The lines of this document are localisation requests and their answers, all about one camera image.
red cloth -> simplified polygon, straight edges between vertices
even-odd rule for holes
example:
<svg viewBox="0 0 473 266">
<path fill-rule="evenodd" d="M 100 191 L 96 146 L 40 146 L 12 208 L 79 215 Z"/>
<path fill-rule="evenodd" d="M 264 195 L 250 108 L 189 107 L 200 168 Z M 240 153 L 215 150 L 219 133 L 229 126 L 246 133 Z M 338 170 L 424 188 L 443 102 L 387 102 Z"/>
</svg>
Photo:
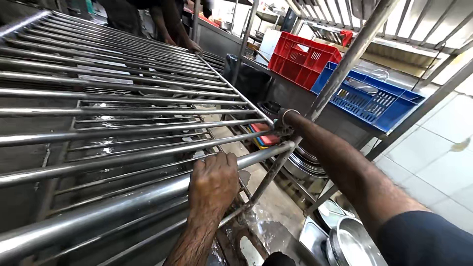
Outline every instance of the red cloth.
<svg viewBox="0 0 473 266">
<path fill-rule="evenodd" d="M 346 47 L 348 44 L 351 43 L 351 40 L 353 39 L 353 32 L 351 30 L 343 29 L 340 31 L 340 35 L 343 36 L 343 39 L 342 39 L 343 47 Z"/>
</svg>

plastic crate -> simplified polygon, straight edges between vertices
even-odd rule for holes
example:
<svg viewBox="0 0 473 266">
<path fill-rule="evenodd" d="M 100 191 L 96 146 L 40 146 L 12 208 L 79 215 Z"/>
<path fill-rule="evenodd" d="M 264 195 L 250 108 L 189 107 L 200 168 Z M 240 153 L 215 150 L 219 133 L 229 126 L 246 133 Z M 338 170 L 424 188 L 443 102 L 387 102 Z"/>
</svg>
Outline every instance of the plastic crate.
<svg viewBox="0 0 473 266">
<path fill-rule="evenodd" d="M 340 62 L 337 48 L 282 32 L 268 68 L 310 90 L 328 61 Z"/>
<path fill-rule="evenodd" d="M 311 91 L 319 94 L 336 67 L 337 64 L 328 62 Z M 366 86 L 357 89 L 352 86 L 353 81 Z M 417 93 L 350 71 L 330 102 L 383 132 L 388 132 L 423 100 L 424 97 Z"/>
</svg>

white tiled wall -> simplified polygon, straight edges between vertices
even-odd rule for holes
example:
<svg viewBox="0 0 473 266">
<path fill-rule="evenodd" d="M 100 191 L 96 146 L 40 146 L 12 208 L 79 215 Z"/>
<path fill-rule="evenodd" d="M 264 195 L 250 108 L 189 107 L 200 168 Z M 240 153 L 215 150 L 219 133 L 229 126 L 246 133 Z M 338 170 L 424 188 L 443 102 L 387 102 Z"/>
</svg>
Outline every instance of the white tiled wall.
<svg viewBox="0 0 473 266">
<path fill-rule="evenodd" d="M 374 163 L 419 202 L 473 233 L 472 136 L 473 98 L 452 92 Z"/>
</svg>

stainless steel rack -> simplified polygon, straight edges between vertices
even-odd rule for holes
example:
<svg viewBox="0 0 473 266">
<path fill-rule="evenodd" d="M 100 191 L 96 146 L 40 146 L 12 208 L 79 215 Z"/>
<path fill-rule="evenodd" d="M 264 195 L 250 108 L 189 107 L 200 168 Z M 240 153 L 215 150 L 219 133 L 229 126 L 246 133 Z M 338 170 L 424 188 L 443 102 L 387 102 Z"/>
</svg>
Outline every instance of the stainless steel rack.
<svg viewBox="0 0 473 266">
<path fill-rule="evenodd" d="M 13 100 L 0 107 L 0 117 L 13 122 L 70 118 L 68 130 L 0 134 L 0 148 L 61 145 L 56 163 L 45 160 L 41 168 L 0 174 L 0 189 L 34 182 L 46 187 L 36 223 L 0 235 L 0 264 L 87 236 L 55 254 L 25 259 L 42 265 L 146 221 L 169 217 L 185 209 L 196 160 L 221 151 L 222 144 L 271 133 L 215 138 L 210 128 L 273 125 L 220 76 L 223 59 L 211 54 L 204 54 L 204 60 L 180 47 L 51 11 L 5 26 L 0 33 L 0 97 Z M 64 107 L 29 106 L 28 99 L 55 99 Z M 238 119 L 207 122 L 204 115 Z M 239 157 L 238 166 L 292 147 L 293 142 L 284 142 Z M 242 181 L 240 185 L 251 198 Z M 185 219 L 179 220 L 154 232 L 100 265 L 123 259 L 184 224 Z"/>
</svg>

blue plastic crate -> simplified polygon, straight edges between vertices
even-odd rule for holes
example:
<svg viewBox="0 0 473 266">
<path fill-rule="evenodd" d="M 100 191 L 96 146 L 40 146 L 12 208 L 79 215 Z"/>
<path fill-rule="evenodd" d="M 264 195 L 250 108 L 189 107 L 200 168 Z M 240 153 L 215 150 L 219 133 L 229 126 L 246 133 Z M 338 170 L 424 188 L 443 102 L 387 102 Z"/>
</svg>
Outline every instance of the blue plastic crate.
<svg viewBox="0 0 473 266">
<path fill-rule="evenodd" d="M 311 91 L 319 94 L 337 64 L 328 62 L 315 81 Z M 364 83 L 357 89 L 353 82 Z M 356 71 L 350 71 L 330 102 L 383 132 L 388 132 L 406 113 L 424 100 L 424 97 L 377 80 Z"/>
</svg>

